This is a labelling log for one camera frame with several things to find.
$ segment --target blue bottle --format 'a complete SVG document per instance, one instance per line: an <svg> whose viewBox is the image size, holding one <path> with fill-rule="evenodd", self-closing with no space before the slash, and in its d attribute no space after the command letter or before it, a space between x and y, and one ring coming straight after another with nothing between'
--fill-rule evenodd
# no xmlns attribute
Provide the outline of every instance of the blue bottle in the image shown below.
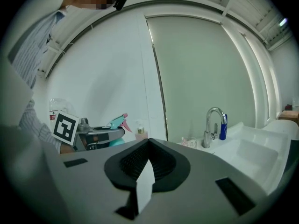
<svg viewBox="0 0 299 224"><path fill-rule="evenodd" d="M221 130L220 130L220 136L219 136L220 140L226 139L226 131L228 129L228 115L225 114L225 117L226 117L226 124L221 123Z"/></svg>

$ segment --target person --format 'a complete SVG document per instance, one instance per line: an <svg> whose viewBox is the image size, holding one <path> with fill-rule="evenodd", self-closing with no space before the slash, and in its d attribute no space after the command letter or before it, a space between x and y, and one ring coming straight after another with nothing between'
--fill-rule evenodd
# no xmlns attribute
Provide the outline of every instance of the person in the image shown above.
<svg viewBox="0 0 299 224"><path fill-rule="evenodd" d="M48 11L49 6L45 6L48 15L42 17L28 28L10 51L8 58L17 72L17 74L32 89L36 82L37 69L41 63L42 56L47 50L49 36L53 27L66 16L66 7L75 6L87 9L106 9L112 6L116 0L63 0L57 1L52 7L58 7L58 10ZM53 1L43 0L44 3L53 3ZM40 122L34 110L34 100L30 100L25 112L23 113L19 126L22 130L36 135L40 140L48 142L55 146L60 154L73 152L70 145L62 143L55 139L46 124Z"/></svg>

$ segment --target ceiling light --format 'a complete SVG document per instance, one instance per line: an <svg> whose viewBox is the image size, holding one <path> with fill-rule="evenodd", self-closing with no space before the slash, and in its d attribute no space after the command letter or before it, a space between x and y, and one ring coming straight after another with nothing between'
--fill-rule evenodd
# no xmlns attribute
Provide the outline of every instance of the ceiling light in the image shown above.
<svg viewBox="0 0 299 224"><path fill-rule="evenodd" d="M286 22L287 22L287 19L284 18L284 19L279 23L279 25L282 27Z"/></svg>

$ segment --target trigger sprayer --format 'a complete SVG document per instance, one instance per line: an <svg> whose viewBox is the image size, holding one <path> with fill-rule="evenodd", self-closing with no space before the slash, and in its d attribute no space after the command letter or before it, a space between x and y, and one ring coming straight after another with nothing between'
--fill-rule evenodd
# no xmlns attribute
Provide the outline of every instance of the trigger sprayer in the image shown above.
<svg viewBox="0 0 299 224"><path fill-rule="evenodd" d="M117 117L117 118L111 120L111 121L109 122L109 124L111 125L110 128L111 128L111 129L117 129L118 126L122 126L122 127L124 127L126 130L132 132L131 129L129 128L129 126L127 125L127 120L125 119L127 116L128 116L128 114L125 113L125 114L123 114L123 115L121 115L121 116L119 116L119 117Z"/></svg>

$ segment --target ceiling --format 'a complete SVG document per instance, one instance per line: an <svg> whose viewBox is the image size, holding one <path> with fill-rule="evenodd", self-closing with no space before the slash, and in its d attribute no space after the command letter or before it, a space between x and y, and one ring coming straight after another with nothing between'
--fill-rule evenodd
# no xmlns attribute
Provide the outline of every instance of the ceiling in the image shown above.
<svg viewBox="0 0 299 224"><path fill-rule="evenodd" d="M149 0L128 0L126 6ZM229 16L240 21L256 34L265 46L272 50L289 37L291 31L287 25L279 26L283 19L281 13L270 0L190 0L216 8L222 16ZM73 6L67 8L67 16L53 28L49 50L43 57L39 75L47 77L63 50L71 44L74 34L79 34L86 27L99 19L99 11L83 10ZM111 11L100 11L108 14Z"/></svg>

